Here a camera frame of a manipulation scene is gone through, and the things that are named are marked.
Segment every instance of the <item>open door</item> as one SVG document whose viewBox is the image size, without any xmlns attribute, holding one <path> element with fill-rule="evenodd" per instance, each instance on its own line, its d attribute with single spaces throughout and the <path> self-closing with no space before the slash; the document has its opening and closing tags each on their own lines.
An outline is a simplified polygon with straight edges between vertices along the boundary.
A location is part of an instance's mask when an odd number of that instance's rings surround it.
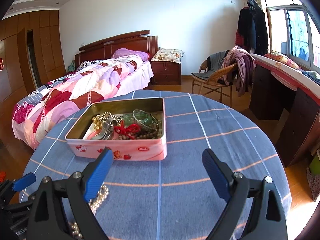
<svg viewBox="0 0 320 240">
<path fill-rule="evenodd" d="M 26 91 L 30 94 L 36 89 L 28 57 L 27 32 L 23 28 L 17 35 L 20 69 Z"/>
</svg>

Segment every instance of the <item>metal bolt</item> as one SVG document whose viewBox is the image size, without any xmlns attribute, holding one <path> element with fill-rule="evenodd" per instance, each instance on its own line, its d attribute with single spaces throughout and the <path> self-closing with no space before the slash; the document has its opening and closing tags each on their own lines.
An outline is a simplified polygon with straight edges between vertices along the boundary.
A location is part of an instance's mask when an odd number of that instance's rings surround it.
<svg viewBox="0 0 320 240">
<path fill-rule="evenodd" d="M 81 177 L 81 172 L 76 171 L 72 174 L 72 177 L 74 177 L 75 179 L 79 179 Z"/>
<path fill-rule="evenodd" d="M 241 172 L 236 171 L 235 173 L 233 173 L 233 175 L 237 178 L 237 179 L 241 179 L 243 177 L 243 174 Z"/>
<path fill-rule="evenodd" d="M 266 180 L 266 182 L 268 182 L 268 183 L 272 183 L 272 181 L 273 181 L 270 176 L 266 176 L 265 180 Z"/>
<path fill-rule="evenodd" d="M 42 182 L 43 182 L 43 183 L 47 183 L 47 182 L 49 182 L 49 180 L 50 180 L 50 177 L 44 177 L 44 178 L 42 179 Z"/>
</svg>

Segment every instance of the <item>nightstand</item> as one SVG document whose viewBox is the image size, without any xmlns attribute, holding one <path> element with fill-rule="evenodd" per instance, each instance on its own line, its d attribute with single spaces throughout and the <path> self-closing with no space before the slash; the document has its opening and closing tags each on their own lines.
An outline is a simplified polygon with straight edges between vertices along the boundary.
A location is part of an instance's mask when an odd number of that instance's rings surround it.
<svg viewBox="0 0 320 240">
<path fill-rule="evenodd" d="M 170 61 L 151 61 L 153 85 L 181 85 L 181 64 Z"/>
</svg>

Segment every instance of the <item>round table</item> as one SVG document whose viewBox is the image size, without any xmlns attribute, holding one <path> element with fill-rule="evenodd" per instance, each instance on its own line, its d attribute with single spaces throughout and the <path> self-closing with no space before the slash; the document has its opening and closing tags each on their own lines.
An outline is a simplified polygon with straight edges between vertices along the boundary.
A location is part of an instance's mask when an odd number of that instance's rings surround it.
<svg viewBox="0 0 320 240">
<path fill-rule="evenodd" d="M 163 97 L 166 112 L 167 157 L 162 161 L 114 161 L 105 184 L 108 198 L 96 218 L 111 239 L 205 239 L 226 203 L 220 199 L 202 165 L 202 152 L 211 148 L 233 171 L 247 178 L 271 176 L 287 214 L 291 195 L 276 150 L 263 131 L 248 118 L 214 100 L 188 93 L 137 90 L 108 100 Z M 37 190 L 41 179 L 63 179 L 82 171 L 92 159 L 76 157 L 65 135 L 84 109 L 55 125 L 32 155 L 24 174 L 36 182 L 20 199 Z M 73 216 L 63 200 L 69 222 Z M 239 238 L 251 207 L 239 221 Z"/>
</svg>

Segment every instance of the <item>logo on tin box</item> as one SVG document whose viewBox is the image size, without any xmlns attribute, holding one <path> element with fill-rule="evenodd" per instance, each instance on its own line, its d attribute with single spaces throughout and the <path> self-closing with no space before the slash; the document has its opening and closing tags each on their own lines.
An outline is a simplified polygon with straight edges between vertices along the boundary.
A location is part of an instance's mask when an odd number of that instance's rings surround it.
<svg viewBox="0 0 320 240">
<path fill-rule="evenodd" d="M 79 151 L 79 152 L 85 152 L 87 150 L 87 147 L 83 146 L 83 145 L 79 145 L 79 146 L 76 146 L 76 149 Z"/>
<path fill-rule="evenodd" d="M 141 151 L 141 152 L 146 152 L 146 151 L 149 150 L 149 148 L 147 148 L 147 147 L 139 147 L 138 150 Z"/>
</svg>

